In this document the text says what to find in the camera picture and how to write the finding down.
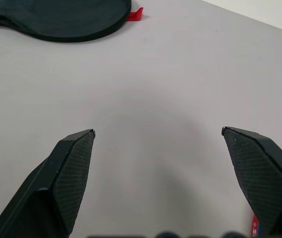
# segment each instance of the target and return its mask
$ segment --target black object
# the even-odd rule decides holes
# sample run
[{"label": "black object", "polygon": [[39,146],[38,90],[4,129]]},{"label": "black object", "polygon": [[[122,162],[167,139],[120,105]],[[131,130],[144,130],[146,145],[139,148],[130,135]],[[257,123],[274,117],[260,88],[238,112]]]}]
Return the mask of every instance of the black object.
[{"label": "black object", "polygon": [[282,234],[282,150],[254,132],[224,127],[222,133],[239,185],[264,234]]},{"label": "black object", "polygon": [[174,232],[163,232],[156,236],[156,238],[180,238]]},{"label": "black object", "polygon": [[117,31],[131,0],[0,0],[0,25],[55,42],[82,42]]},{"label": "black object", "polygon": [[0,215],[0,238],[67,238],[85,192],[94,130],[58,142]]}]

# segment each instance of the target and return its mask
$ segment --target black mouse pad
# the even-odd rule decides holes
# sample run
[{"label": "black mouse pad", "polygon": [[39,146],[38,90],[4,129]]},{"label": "black mouse pad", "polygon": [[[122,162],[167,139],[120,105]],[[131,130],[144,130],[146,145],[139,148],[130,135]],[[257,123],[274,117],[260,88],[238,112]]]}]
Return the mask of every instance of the black mouse pad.
[{"label": "black mouse pad", "polygon": [[0,0],[0,25],[55,42],[82,42],[117,31],[131,0]]}]

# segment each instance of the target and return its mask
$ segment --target red fabric tab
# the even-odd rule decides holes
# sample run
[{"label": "red fabric tab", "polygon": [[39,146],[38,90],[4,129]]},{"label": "red fabric tab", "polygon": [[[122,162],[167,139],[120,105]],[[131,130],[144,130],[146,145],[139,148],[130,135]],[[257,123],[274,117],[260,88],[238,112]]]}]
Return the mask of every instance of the red fabric tab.
[{"label": "red fabric tab", "polygon": [[257,237],[259,233],[259,220],[254,215],[253,221],[252,221],[252,237]]},{"label": "red fabric tab", "polygon": [[126,21],[140,21],[142,19],[143,7],[136,12],[131,12]]}]

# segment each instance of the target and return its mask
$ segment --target red sticker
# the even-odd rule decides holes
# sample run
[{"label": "red sticker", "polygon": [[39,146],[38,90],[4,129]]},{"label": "red sticker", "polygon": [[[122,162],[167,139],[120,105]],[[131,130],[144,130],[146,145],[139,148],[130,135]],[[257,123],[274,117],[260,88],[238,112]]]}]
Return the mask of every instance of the red sticker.
[{"label": "red sticker", "polygon": [[136,12],[131,12],[126,21],[140,21],[142,19],[143,7]]}]

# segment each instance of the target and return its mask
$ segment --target white tabletop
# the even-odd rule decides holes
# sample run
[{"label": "white tabletop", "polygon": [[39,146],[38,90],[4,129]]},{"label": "white tabletop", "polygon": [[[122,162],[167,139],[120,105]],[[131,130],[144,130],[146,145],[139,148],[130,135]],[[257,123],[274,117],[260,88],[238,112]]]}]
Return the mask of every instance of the white tabletop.
[{"label": "white tabletop", "polygon": [[142,21],[92,42],[0,27],[0,213],[60,139],[94,128],[72,238],[249,234],[221,128],[282,148],[282,30],[200,0],[138,4]]},{"label": "white tabletop", "polygon": [[282,29],[282,0],[204,0]]}]

